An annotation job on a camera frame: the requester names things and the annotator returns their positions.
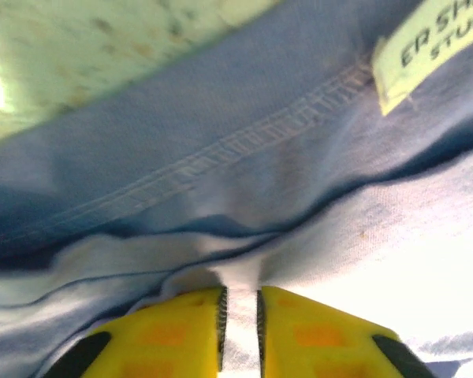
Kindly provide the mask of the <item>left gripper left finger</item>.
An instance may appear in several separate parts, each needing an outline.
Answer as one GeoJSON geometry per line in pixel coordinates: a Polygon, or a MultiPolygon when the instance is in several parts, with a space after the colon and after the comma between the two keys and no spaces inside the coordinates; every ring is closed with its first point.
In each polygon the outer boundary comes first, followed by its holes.
{"type": "Polygon", "coordinates": [[[216,377],[227,319],[224,287],[192,291],[98,326],[50,368],[52,377],[216,377]]]}

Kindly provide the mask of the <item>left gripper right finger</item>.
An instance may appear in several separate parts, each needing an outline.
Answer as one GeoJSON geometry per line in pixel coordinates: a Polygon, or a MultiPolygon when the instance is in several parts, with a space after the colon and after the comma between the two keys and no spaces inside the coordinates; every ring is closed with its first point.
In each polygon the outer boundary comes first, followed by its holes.
{"type": "Polygon", "coordinates": [[[257,293],[257,334],[267,378],[433,376],[394,331],[279,287],[257,293]]]}

